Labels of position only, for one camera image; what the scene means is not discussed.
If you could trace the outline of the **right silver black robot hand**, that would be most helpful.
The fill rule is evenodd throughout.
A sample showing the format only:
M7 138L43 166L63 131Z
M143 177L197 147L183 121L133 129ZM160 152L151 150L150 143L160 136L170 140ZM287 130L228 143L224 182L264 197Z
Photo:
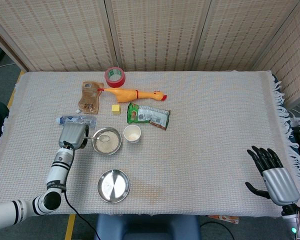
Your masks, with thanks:
M247 150L259 171L266 190L259 190L246 182L246 187L256 196L272 200L277 206L296 204L300 193L289 171L283 166L278 155L270 148L252 146Z

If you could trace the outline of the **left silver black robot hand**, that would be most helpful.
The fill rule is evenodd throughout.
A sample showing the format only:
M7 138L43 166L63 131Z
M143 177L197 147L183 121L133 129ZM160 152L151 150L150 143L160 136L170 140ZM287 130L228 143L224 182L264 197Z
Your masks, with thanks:
M87 137L89 135L89 126L84 123L68 122L63 126L58 144L62 148L69 144L75 150L84 149L88 143Z

